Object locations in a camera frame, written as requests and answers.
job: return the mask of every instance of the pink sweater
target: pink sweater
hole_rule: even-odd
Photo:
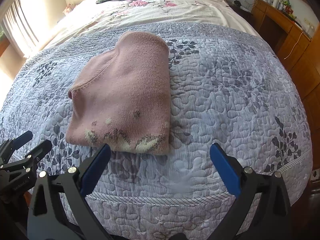
[[[167,154],[170,128],[168,47],[147,32],[126,32],[90,59],[69,97],[66,141],[114,151]]]

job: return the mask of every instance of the wooden desk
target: wooden desk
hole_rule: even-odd
[[[292,20],[268,3],[256,0],[255,4],[252,9],[253,27],[274,50],[296,85],[310,126],[313,167],[318,169],[320,168],[320,28],[317,28],[315,35],[310,39]]]

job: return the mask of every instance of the gray quilted bedspread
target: gray quilted bedspread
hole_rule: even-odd
[[[265,174],[279,170],[294,203],[312,168],[309,126],[295,85],[265,41],[217,25],[139,25],[71,38],[39,52],[18,73],[0,112],[1,141],[26,130],[34,135],[13,158],[23,158],[44,139],[53,149],[38,172],[58,174],[92,155],[95,149],[65,142],[72,114],[68,89],[92,56],[113,48],[129,30],[154,33],[168,44],[170,152],[112,153],[86,198],[102,225],[129,239],[168,239],[178,232],[206,239],[234,201],[210,160],[214,142],[242,166]]]

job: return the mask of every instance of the metal screw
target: metal screw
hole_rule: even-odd
[[[244,172],[247,174],[251,174],[253,172],[253,169],[251,169],[250,167],[245,167]]]
[[[40,178],[43,178],[45,175],[47,175],[47,173],[46,173],[45,171],[41,171],[41,172],[39,173],[39,177],[40,177]]]
[[[68,172],[69,173],[75,173],[77,171],[77,168],[76,167],[70,167],[69,169],[68,169]]]
[[[275,176],[277,178],[281,178],[282,177],[282,175],[281,175],[281,173],[279,171],[275,171]]]

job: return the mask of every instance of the blue gripper pad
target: blue gripper pad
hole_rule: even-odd
[[[80,189],[82,197],[92,193],[110,158],[111,149],[108,144],[105,144],[82,176]]]
[[[228,161],[228,156],[222,150],[219,144],[214,143],[211,145],[210,158],[228,192],[237,198],[241,193],[240,178],[236,171],[232,168]]]
[[[12,141],[13,149],[18,150],[24,146],[28,141],[31,141],[33,134],[31,131],[26,131],[24,134],[20,135],[18,138]]]

